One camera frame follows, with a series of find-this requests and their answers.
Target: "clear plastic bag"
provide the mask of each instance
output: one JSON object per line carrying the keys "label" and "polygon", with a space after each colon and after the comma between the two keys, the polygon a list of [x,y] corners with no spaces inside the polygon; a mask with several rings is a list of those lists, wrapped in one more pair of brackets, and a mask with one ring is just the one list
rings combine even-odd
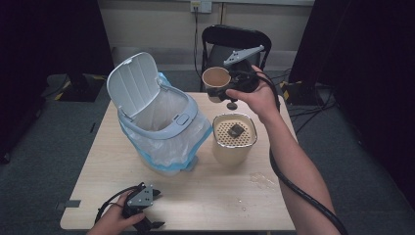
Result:
{"label": "clear plastic bag", "polygon": [[[162,84],[169,84],[162,74],[160,77]],[[133,118],[133,122],[142,129],[159,131],[170,125],[185,106],[186,100],[182,96],[162,89],[151,105]],[[187,128],[168,139],[151,139],[120,124],[148,165],[161,171],[178,171],[192,167],[196,152],[212,132],[210,122],[201,112],[189,121]]]}

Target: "coffee cup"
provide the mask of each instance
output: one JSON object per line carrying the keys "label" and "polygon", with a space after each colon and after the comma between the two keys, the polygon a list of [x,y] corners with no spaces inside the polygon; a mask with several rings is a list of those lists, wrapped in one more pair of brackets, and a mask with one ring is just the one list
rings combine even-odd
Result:
{"label": "coffee cup", "polygon": [[231,76],[229,75],[229,71],[222,67],[209,68],[202,74],[202,81],[205,84],[205,89],[209,91],[207,93],[208,98],[213,103],[222,102],[217,96],[215,89],[219,90],[223,88],[229,84],[230,80]]}

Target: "table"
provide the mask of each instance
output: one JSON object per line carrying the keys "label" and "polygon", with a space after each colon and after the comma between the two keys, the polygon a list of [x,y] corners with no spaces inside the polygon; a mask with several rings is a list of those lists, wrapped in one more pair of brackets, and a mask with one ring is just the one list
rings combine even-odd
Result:
{"label": "table", "polygon": [[[218,115],[232,113],[226,109],[226,102],[214,104],[206,93],[189,94],[210,122]],[[296,137],[284,100],[279,98],[283,119]],[[246,161],[238,166],[219,164],[211,153],[211,134],[197,152],[199,162],[192,171],[164,176],[144,166],[122,133],[116,108],[110,103],[70,196],[71,200],[80,200],[80,205],[65,209],[62,228],[91,228],[97,209],[109,197],[145,182],[162,193],[153,206],[144,210],[151,221],[165,221],[159,230],[294,230],[278,178],[269,163],[265,127],[246,103],[238,101],[237,104],[239,108],[235,112],[250,116],[257,131],[257,141]]]}

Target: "wall outlet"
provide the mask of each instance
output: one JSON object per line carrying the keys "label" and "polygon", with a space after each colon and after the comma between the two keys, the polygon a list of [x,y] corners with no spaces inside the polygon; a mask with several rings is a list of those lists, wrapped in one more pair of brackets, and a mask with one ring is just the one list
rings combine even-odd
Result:
{"label": "wall outlet", "polygon": [[190,2],[190,12],[198,13],[211,13],[211,2],[210,1],[191,1]]}

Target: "white wall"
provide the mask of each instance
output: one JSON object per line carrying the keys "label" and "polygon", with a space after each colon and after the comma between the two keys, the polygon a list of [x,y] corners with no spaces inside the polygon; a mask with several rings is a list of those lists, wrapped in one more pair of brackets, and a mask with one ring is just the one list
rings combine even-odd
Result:
{"label": "white wall", "polygon": [[[195,15],[183,1],[100,1],[101,13],[114,47],[115,62],[147,51],[159,65],[172,70],[193,67]],[[311,6],[212,3],[211,14],[198,17],[198,59],[201,35],[212,24],[230,24],[260,30],[272,40],[267,69],[289,68],[299,48]]]}

